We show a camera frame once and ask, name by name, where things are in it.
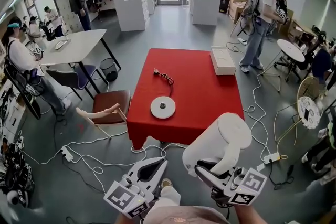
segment white t-shirt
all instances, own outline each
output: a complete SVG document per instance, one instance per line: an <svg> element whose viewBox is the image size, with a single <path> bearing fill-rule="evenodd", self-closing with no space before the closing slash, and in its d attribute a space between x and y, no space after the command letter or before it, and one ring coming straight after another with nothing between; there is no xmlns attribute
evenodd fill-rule
<svg viewBox="0 0 336 224"><path fill-rule="evenodd" d="M9 43L11 42L9 58L15 67L22 73L26 70L30 71L37 68L37 75L43 77L44 74L41 71L40 65L38 62L34 61L25 45L23 45L19 39L14 37L9 38Z"/></svg>
<svg viewBox="0 0 336 224"><path fill-rule="evenodd" d="M54 28L57 28L58 26L62 25L62 20L60 17L58 17L56 20L55 18L58 16L57 12L54 9L51 9L50 13L46 14L48 20L51 20L51 23L53 24Z"/></svg>
<svg viewBox="0 0 336 224"><path fill-rule="evenodd" d="M264 21L268 22L268 23L272 23L272 19L268 18L266 16L263 15L263 11L265 8L265 5L270 6L272 8L273 11L276 10L277 8L277 2L276 0L259 0L259 5L258 5L258 11L260 12L260 18L263 19Z"/></svg>

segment hand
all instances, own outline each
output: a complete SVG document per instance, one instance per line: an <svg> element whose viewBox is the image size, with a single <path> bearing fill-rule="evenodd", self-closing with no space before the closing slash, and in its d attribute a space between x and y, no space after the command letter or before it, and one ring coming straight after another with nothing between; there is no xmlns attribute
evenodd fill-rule
<svg viewBox="0 0 336 224"><path fill-rule="evenodd" d="M84 10L83 8L80 10L80 15L81 15L82 17L84 17L84 16L86 15L85 10Z"/></svg>

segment wooden chair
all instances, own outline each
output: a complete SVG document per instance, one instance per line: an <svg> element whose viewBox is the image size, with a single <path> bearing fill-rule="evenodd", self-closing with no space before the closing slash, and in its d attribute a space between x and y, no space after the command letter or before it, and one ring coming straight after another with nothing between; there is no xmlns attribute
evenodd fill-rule
<svg viewBox="0 0 336 224"><path fill-rule="evenodd" d="M76 108L76 111L91 125L97 127L111 138L101 126L126 122L130 103L130 91L99 93L94 97L92 113L88 113L80 108Z"/></svg>
<svg viewBox="0 0 336 224"><path fill-rule="evenodd" d="M277 111L277 114L275 116L274 119L274 138L275 141L277 143L280 142L281 139L283 139L294 127L296 130L295 133L295 142L294 145L296 144L296 139L297 139L297 124L300 123L302 121L302 118L299 117L296 121L294 120L294 117L298 115L298 113L296 113L293 117L292 120L294 121L294 123L279 137L276 138L276 134L275 134L275 125L276 125L276 120L277 120L277 116L279 114L279 112L290 108L291 106L297 105L298 104L298 100L301 97L310 97L315 103L318 99L318 97L323 94L323 88L321 87L319 80L315 77L307 77L305 78L302 82L301 85L299 87L298 93L297 93L297 101L294 104L291 104L287 107L285 107L284 109L281 109L279 111Z"/></svg>

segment chair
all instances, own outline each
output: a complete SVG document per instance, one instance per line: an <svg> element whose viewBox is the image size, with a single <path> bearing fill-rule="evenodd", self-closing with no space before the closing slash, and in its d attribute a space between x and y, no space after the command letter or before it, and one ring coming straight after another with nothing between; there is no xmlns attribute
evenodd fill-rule
<svg viewBox="0 0 336 224"><path fill-rule="evenodd" d="M316 103L318 97L322 93L321 90L322 90L321 85L320 85L320 82L317 78L307 77L306 79L304 79L302 81L302 83L299 87L298 94L297 94L297 101L294 104L291 104L291 105L285 107L284 109L281 109L281 110L277 111L277 114L274 118L274 138L275 138L275 141L277 142L277 144L280 142L280 140L282 140L295 127L295 130L296 130L295 142L294 142L294 145L295 145L296 144L296 139L297 139L296 125L302 121L302 118L300 116L296 121L294 121L294 117L296 115L298 115L299 113L295 114L292 117L292 120L294 121L294 123L284 132L284 134L282 134L279 138L276 138L275 125L276 125L276 119L277 119L277 116L278 116L279 112L281 112L281 111L283 111L283 110L285 110L285 109L287 109L291 106L296 105L298 103L298 100L301 97L310 97L314 101L314 103Z"/></svg>
<svg viewBox="0 0 336 224"><path fill-rule="evenodd" d="M101 79L108 85L109 83L102 76L96 66L84 65L90 77L94 75L95 72L101 77ZM91 92L88 90L87 85L89 79L85 76L83 70L80 67L76 67L74 71L61 72L57 70L47 70L47 73L55 79L62 86L70 87L74 93L78 96L80 100L83 100L82 97L75 91L85 89L86 92L91 96L92 99L95 99Z"/></svg>
<svg viewBox="0 0 336 224"><path fill-rule="evenodd" d="M126 122L131 100L130 91L99 93L94 98L92 113L80 108L76 108L76 111L90 124L111 138L100 126Z"/></svg>

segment man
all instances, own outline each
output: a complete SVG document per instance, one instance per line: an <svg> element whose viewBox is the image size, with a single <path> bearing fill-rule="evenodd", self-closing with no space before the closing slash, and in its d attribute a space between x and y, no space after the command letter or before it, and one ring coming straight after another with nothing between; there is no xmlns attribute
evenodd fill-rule
<svg viewBox="0 0 336 224"><path fill-rule="evenodd" d="M71 11L76 13L84 28L84 31L91 30L89 11L85 0L69 0Z"/></svg>
<svg viewBox="0 0 336 224"><path fill-rule="evenodd" d="M172 182L165 178L161 183L161 197L144 219L143 224L228 224L225 217L209 207L180 206L181 195L173 188ZM235 205L240 224L266 224L251 206ZM115 224L135 224L120 214Z"/></svg>
<svg viewBox="0 0 336 224"><path fill-rule="evenodd" d="M55 11L54 9L49 8L48 6L44 8L44 11L45 11L46 16L48 18L48 21L51 21L51 23L53 24L53 27L55 29L56 37L62 37L63 36L63 32L62 32L62 20L58 16L57 11Z"/></svg>

